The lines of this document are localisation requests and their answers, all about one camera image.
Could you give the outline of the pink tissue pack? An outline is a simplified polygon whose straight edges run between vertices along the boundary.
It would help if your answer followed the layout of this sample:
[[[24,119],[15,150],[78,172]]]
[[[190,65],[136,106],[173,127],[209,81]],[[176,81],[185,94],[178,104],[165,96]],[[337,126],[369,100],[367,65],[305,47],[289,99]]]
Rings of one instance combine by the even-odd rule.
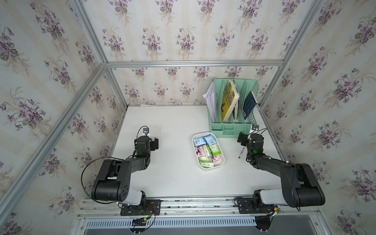
[[[216,155],[212,157],[213,162],[218,162],[221,160],[221,155]]]
[[[203,146],[196,146],[195,151],[198,158],[206,156]]]

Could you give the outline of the white plastic storage box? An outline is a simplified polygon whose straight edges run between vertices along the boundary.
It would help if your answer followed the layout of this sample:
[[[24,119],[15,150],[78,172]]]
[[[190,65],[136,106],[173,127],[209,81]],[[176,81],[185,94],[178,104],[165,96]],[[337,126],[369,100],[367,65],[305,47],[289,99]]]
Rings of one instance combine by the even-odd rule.
[[[221,154],[221,160],[218,161],[218,162],[213,162],[213,160],[212,160],[212,157],[213,157],[213,156],[211,156],[211,160],[212,160],[212,162],[214,163],[214,167],[213,167],[213,168],[203,168],[203,167],[200,165],[200,161],[199,161],[198,157],[196,156],[196,160],[197,160],[197,162],[198,162],[198,165],[199,165],[199,167],[200,167],[201,169],[203,169],[203,170],[217,169],[217,168],[221,167],[222,165],[224,165],[224,163],[225,163],[224,153],[223,153],[223,151],[222,151],[222,149],[221,149],[221,146],[220,146],[220,144],[219,144],[219,141],[218,141],[217,137],[215,136],[215,134],[212,133],[212,132],[199,133],[199,134],[196,134],[196,135],[194,135],[194,136],[192,137],[192,144],[193,144],[193,149],[194,149],[194,151],[195,151],[195,146],[194,146],[194,143],[193,143],[193,139],[194,139],[194,138],[198,138],[198,137],[204,137],[204,136],[209,135],[209,134],[211,134],[211,135],[214,136],[214,138],[215,138],[215,140],[217,141],[217,144],[218,144],[218,146],[219,146],[219,148],[220,148],[222,154]]]

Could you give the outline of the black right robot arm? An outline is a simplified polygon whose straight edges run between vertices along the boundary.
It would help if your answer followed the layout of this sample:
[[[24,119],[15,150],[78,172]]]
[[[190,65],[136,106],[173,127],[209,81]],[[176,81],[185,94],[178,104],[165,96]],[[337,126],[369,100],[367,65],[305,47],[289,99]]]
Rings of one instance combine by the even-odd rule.
[[[246,161],[253,168],[271,173],[281,180],[278,189],[254,191],[252,206],[255,210],[277,205],[301,208],[325,204],[325,195],[308,164],[294,164],[266,155],[263,152],[264,137],[256,132],[240,132],[237,142],[247,148]]]

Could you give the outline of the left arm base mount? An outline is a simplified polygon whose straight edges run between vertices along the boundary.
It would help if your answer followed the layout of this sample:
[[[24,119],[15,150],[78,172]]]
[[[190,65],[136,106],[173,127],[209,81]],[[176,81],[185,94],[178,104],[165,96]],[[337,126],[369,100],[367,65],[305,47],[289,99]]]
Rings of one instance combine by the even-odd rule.
[[[133,215],[159,215],[161,211],[161,200],[147,199],[146,205],[130,206],[122,205],[120,215],[121,216],[133,216]]]

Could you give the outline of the light blue tissue pack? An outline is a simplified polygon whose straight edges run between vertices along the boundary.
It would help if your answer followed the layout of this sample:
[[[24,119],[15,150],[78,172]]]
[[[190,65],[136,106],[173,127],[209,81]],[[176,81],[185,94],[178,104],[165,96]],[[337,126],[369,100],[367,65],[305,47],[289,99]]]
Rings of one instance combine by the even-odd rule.
[[[215,140],[214,136],[211,134],[204,136],[204,140],[209,146],[217,144],[217,141]]]
[[[193,143],[195,147],[206,145],[206,141],[203,137],[198,137],[193,139]]]

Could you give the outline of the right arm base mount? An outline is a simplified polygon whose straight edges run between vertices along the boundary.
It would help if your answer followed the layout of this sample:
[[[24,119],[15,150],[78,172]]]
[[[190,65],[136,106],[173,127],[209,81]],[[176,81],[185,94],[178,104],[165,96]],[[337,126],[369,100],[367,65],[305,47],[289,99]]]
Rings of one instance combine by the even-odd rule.
[[[278,208],[275,205],[262,204],[258,199],[237,197],[234,204],[240,214],[273,214]]]

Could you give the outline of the pink tissue pack top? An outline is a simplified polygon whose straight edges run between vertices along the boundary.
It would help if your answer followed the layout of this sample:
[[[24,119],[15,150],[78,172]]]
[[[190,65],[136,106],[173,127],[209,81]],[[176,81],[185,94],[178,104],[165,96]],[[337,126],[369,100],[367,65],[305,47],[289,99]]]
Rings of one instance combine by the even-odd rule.
[[[206,156],[203,146],[196,146],[195,151],[198,158]]]

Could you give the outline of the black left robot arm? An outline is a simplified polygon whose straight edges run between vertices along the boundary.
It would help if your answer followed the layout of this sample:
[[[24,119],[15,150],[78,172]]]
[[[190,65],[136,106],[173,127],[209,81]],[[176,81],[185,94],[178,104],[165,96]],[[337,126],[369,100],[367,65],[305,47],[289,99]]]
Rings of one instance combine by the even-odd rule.
[[[158,149],[158,138],[141,136],[135,140],[135,151],[129,158],[104,160],[91,190],[92,200],[146,208],[145,192],[130,186],[131,174],[146,170],[151,162],[151,153]]]

